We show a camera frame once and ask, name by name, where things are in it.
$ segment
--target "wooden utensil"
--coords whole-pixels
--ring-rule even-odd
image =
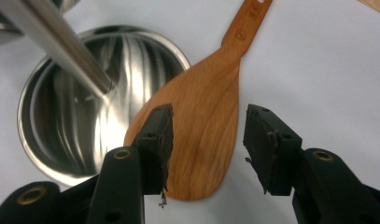
[[[245,0],[221,48],[161,88],[129,127],[125,146],[133,142],[152,108],[173,105],[169,197],[200,200],[211,195],[223,180],[236,138],[240,60],[271,3],[272,0]]]

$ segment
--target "metal handle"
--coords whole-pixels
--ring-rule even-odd
[[[0,11],[93,94],[102,96],[110,91],[111,79],[51,1],[4,0]]]

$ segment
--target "metal container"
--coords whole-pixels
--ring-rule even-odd
[[[46,58],[27,81],[18,112],[27,155],[44,174],[67,186],[97,175],[107,151],[123,145],[143,104],[190,67],[178,47],[149,30],[109,26],[79,37],[115,88],[97,98]]]

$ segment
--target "wood grain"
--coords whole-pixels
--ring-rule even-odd
[[[236,138],[239,66],[272,0],[245,0],[221,48],[175,77],[143,106],[129,127],[129,146],[152,108],[172,104],[174,150],[168,191],[183,201],[200,200],[219,187],[231,162]]]
[[[373,8],[380,13],[380,0],[359,0],[364,5]]]

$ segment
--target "white table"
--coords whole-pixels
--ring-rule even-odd
[[[129,24],[175,42],[192,64],[218,48],[240,0],[82,0],[65,14],[77,33]],[[0,203],[30,182],[48,180],[27,159],[17,133],[26,79],[45,56],[28,37],[0,45]],[[237,142],[217,193],[183,203],[147,196],[147,223],[295,223],[290,197],[263,195],[245,162],[247,104],[273,110],[303,148],[338,154],[380,189],[380,14],[353,1],[275,0],[241,64]]]

